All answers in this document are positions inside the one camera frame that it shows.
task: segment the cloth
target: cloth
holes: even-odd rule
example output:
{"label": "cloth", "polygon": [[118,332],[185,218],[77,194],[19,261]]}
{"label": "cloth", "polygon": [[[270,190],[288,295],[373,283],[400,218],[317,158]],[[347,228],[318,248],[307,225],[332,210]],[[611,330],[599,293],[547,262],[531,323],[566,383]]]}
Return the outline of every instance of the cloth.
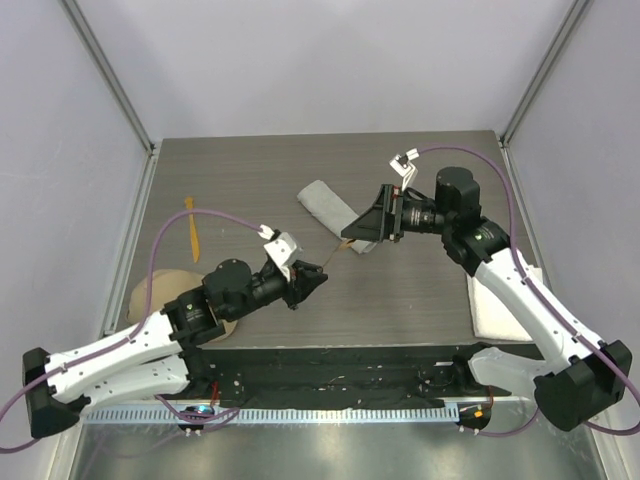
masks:
{"label": "cloth", "polygon": [[[542,281],[542,270],[533,268],[533,274]],[[469,306],[476,337],[494,340],[530,342],[527,331],[491,291],[478,280],[467,275]]]}
{"label": "cloth", "polygon": [[[356,212],[321,180],[303,188],[298,194],[298,201],[338,238],[342,238],[342,229],[358,218]],[[351,248],[362,254],[370,252],[375,245],[357,240]]]}

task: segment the metal frame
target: metal frame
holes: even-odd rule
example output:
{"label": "metal frame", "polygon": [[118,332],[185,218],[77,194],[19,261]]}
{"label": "metal frame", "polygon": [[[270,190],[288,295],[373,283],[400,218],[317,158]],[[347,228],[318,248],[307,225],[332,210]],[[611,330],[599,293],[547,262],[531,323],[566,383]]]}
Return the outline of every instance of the metal frame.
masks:
{"label": "metal frame", "polygon": [[[138,186],[138,194],[133,206],[131,219],[127,228],[127,232],[123,244],[118,255],[118,265],[115,272],[113,287],[111,289],[105,315],[102,325],[103,334],[112,334],[115,332],[118,322],[119,312],[125,293],[127,278],[131,268],[135,245],[140,233],[140,227],[144,216],[151,184],[158,161],[160,145],[154,145],[148,133],[146,132],[140,118],[138,117],[131,101],[129,100],[124,88],[122,87],[117,75],[111,67],[104,51],[102,50],[93,30],[91,29],[87,19],[85,18],[77,0],[58,0],[69,20],[76,29],[81,41],[85,45],[88,53],[94,61],[98,71],[105,80],[108,88],[112,92],[115,101],[120,106],[123,114],[130,123],[132,129],[142,143],[144,149],[149,156],[144,167],[144,171]],[[523,119],[525,118],[529,108],[535,101],[537,95],[541,91],[544,83],[549,78],[553,67],[559,61],[569,39],[575,32],[580,21],[584,18],[591,0],[575,0],[567,12],[560,29],[556,33],[551,45],[549,46],[540,66],[535,75],[531,79],[524,95],[522,96],[517,108],[515,109],[505,131],[499,137],[500,148],[504,156],[505,164],[512,186],[522,213],[525,227],[534,250],[534,255],[538,265],[542,268],[545,275],[545,284],[552,289],[548,270],[544,265],[543,255],[540,245],[535,237],[531,219],[526,208],[526,201],[523,196],[520,179],[517,169],[513,162],[513,155],[510,151],[510,143],[516,135]],[[601,418],[603,424],[610,425],[608,413],[605,412]],[[55,447],[55,453],[52,458],[51,469],[48,478],[50,480],[67,479],[71,466],[75,457],[78,443],[80,441],[80,433],[82,430],[80,422],[74,428],[69,429],[60,435],[58,444]],[[610,478],[630,478],[617,446],[616,439],[594,432],[594,438],[598,450],[601,453],[601,459],[605,466],[607,474]]]}
{"label": "metal frame", "polygon": [[147,200],[151,192],[151,184],[153,176],[158,165],[158,156],[160,155],[161,144],[157,144],[147,162],[138,184],[138,193],[133,205],[127,232],[120,247],[118,254],[118,265],[114,274],[109,299],[102,320],[101,335],[112,335],[116,332],[118,326],[118,318],[122,307],[122,300],[126,291],[131,264],[133,263],[133,254],[135,253],[138,236],[140,235],[140,227],[142,219],[147,208]]}
{"label": "metal frame", "polygon": [[[195,405],[203,402],[171,402]],[[229,410],[216,407],[218,414]],[[442,408],[420,408],[405,410],[294,410],[243,408],[234,418],[234,425],[319,425],[353,423],[456,423],[460,413],[456,402],[446,402]],[[122,404],[91,413],[85,420],[87,425],[178,425],[181,422],[164,405]]]}
{"label": "metal frame", "polygon": [[584,18],[591,3],[592,0],[575,0],[571,8],[569,8],[560,29],[543,57],[542,63],[540,63],[538,70],[531,79],[531,82],[529,82],[529,86],[525,90],[511,120],[509,120],[506,130],[500,137],[500,142],[504,146],[508,147],[511,140],[513,140],[513,137],[520,127],[520,123],[522,123],[522,120],[538,96],[545,81],[549,78],[553,67],[558,63],[567,42],[575,32],[580,21]]}
{"label": "metal frame", "polygon": [[140,140],[140,143],[142,143],[142,146],[147,151],[147,153],[151,155],[154,148],[153,142],[149,138],[147,131],[142,125],[142,122],[140,121],[138,114],[133,108],[129,97],[125,93],[124,88],[122,88],[120,80],[118,80],[118,77],[113,71],[109,60],[107,59],[107,56],[102,50],[102,47],[100,46],[100,43],[93,33],[89,22],[87,22],[86,17],[82,13],[82,9],[78,5],[77,0],[58,1],[66,12],[69,21],[76,29],[76,32],[78,32],[80,40],[82,40],[82,43],[86,47],[87,52],[95,63],[96,68],[107,84],[107,87],[109,87],[109,90],[111,90],[111,93],[113,94],[116,103],[120,106],[122,113],[131,124],[131,128],[133,128],[133,131],[136,133],[138,139]]}

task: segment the orange object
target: orange object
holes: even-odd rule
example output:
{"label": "orange object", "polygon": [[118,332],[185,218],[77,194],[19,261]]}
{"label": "orange object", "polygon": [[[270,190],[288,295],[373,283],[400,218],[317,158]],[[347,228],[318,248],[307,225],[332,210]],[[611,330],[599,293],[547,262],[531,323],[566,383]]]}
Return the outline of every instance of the orange object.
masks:
{"label": "orange object", "polygon": [[[184,204],[188,210],[193,210],[193,197],[184,199]],[[200,242],[198,241],[198,231],[196,230],[196,220],[193,214],[189,215],[189,232],[191,235],[191,252],[193,253],[193,263],[198,263],[200,259]]]}

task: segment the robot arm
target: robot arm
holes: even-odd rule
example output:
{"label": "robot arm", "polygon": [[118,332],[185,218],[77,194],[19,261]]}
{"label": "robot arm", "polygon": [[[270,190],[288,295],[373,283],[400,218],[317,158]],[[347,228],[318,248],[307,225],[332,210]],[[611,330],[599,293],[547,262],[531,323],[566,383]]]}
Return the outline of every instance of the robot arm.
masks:
{"label": "robot arm", "polygon": [[[184,292],[151,314],[134,338],[133,326],[84,347],[23,356],[24,384],[55,369],[26,395],[31,435],[43,438],[73,426],[81,415],[108,405],[160,394],[204,392],[210,369],[198,346],[224,335],[221,320],[236,321],[282,299],[296,309],[327,280],[322,267],[299,260],[302,249],[288,233],[263,226],[267,261],[257,273],[238,259],[222,262],[202,286]],[[73,367],[71,361],[126,341]]]}
{"label": "robot arm", "polygon": [[[405,232],[440,235],[444,249],[468,275],[493,292],[529,333],[543,360],[507,354],[488,344],[470,346],[454,358],[466,381],[495,386],[535,399],[541,412],[561,430],[569,431],[622,399],[623,383],[587,347],[581,335],[600,347],[625,374],[631,353],[620,341],[606,344],[575,318],[535,276],[544,298],[577,330],[564,328],[520,275],[507,233],[481,215],[480,187],[470,171],[447,167],[436,178],[435,198],[411,188],[417,170],[411,150],[390,164],[402,186],[382,185],[375,203],[342,231],[342,237],[399,242]],[[520,264],[526,265],[519,251]]]}

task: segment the gray towel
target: gray towel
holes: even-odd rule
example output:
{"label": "gray towel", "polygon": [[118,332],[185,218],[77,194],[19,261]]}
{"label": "gray towel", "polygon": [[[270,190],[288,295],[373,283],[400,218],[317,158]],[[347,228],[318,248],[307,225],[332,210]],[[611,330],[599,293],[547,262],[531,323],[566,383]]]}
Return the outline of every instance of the gray towel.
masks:
{"label": "gray towel", "polygon": [[[356,212],[321,180],[304,187],[298,194],[298,201],[338,238],[342,238],[342,229],[358,218]],[[351,248],[358,253],[368,253],[375,246],[375,243],[357,240]]]}

